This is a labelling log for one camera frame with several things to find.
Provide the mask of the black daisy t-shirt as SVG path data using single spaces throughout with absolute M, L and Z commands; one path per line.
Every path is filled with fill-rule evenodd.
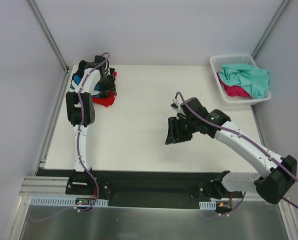
M 73 74 L 70 91 L 78 93 L 82 90 L 82 93 L 88 92 L 91 96 L 100 95 L 100 87 L 98 82 L 101 79 L 101 74 L 98 69 L 94 69 L 98 64 L 96 62 L 80 61 L 78 70 Z

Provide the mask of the red t-shirt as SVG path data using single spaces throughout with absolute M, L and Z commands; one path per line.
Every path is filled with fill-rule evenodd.
M 114 68 L 110 69 L 110 73 L 111 72 L 116 72 Z M 111 93 L 109 95 L 109 97 L 99 97 L 99 91 L 98 91 L 99 87 L 98 87 L 98 82 L 94 88 L 94 91 L 97 91 L 98 93 L 93 93 L 92 94 L 92 101 L 93 103 L 105 106 L 106 108 L 111 106 L 114 101 L 115 101 L 115 96 L 113 96 L 113 94 Z

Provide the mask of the white plastic basket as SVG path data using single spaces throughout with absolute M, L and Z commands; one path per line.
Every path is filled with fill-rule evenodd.
M 216 55 L 209 62 L 225 106 L 250 106 L 271 99 L 269 71 L 259 68 L 252 56 Z

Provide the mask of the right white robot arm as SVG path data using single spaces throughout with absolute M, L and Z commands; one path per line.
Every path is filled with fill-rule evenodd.
M 183 103 L 172 100 L 176 116 L 168 118 L 166 145 L 190 141 L 195 133 L 208 135 L 246 160 L 255 173 L 223 171 L 204 188 L 211 198 L 221 199 L 231 192 L 257 193 L 270 204 L 277 204 L 292 187 L 297 161 L 292 156 L 282 157 L 250 139 L 218 109 L 208 112 L 200 101 L 191 97 Z

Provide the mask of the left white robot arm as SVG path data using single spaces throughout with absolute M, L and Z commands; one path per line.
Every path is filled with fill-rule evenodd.
M 67 118 L 74 131 L 75 160 L 70 180 L 77 182 L 77 189 L 85 195 L 97 194 L 97 180 L 91 174 L 91 157 L 87 153 L 90 132 L 96 119 L 94 104 L 113 105 L 117 90 L 117 72 L 109 64 L 110 54 L 96 55 L 92 62 L 80 61 L 73 73 L 65 95 Z

